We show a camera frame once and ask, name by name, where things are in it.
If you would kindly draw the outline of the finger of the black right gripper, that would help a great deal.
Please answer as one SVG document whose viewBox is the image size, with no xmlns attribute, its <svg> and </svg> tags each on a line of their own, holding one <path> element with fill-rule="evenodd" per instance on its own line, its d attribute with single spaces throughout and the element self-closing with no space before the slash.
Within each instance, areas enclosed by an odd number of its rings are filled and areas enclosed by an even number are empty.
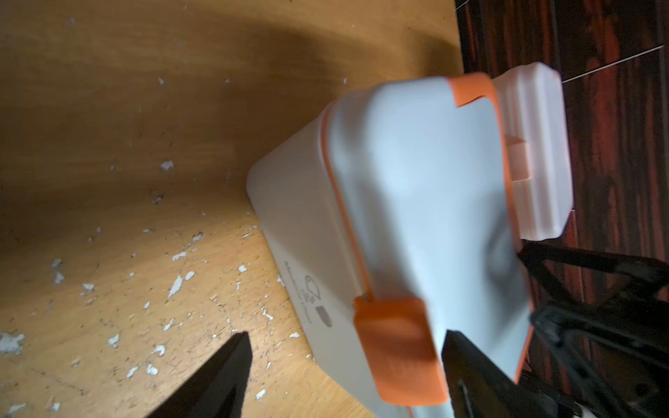
<svg viewBox="0 0 669 418">
<path fill-rule="evenodd" d="M 667 324 L 562 305 L 531 323 L 597 416 L 668 416 Z"/>
<path fill-rule="evenodd" d="M 596 252 L 571 247 L 555 247 L 539 242 L 524 245 L 518 258 L 550 301 L 535 309 L 537 314 L 567 312 L 581 314 L 666 314 L 668 302 L 659 299 L 668 287 L 668 265 L 646 257 Z M 593 303 L 578 300 L 546 266 L 547 262 L 593 273 L 597 279 L 614 279 L 607 293 Z"/>
</svg>

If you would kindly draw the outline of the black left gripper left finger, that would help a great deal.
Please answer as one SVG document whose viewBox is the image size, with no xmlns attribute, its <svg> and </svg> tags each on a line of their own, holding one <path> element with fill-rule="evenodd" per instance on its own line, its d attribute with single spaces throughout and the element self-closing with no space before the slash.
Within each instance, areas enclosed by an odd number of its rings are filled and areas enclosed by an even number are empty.
<svg viewBox="0 0 669 418">
<path fill-rule="evenodd" d="M 252 361 L 249 333 L 234 334 L 150 416 L 240 417 Z"/>
</svg>

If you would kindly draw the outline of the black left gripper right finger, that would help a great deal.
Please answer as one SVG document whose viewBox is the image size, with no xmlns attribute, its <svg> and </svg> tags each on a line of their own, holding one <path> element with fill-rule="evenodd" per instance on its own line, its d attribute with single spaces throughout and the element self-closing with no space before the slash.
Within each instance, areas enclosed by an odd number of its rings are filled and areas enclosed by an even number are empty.
<svg viewBox="0 0 669 418">
<path fill-rule="evenodd" d="M 557 417 L 552 401 L 520 387 L 462 332 L 449 330 L 442 350 L 456 417 Z"/>
</svg>

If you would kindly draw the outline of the white orange-trimmed medicine chest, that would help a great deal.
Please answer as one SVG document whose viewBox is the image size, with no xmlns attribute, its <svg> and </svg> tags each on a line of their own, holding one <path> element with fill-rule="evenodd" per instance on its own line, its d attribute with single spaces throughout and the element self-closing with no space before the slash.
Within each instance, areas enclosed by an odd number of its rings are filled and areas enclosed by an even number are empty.
<svg viewBox="0 0 669 418">
<path fill-rule="evenodd" d="M 487 75 L 350 92 L 247 193 L 318 366 L 375 416 L 453 416 L 451 330 L 517 381 L 531 302 Z"/>
</svg>

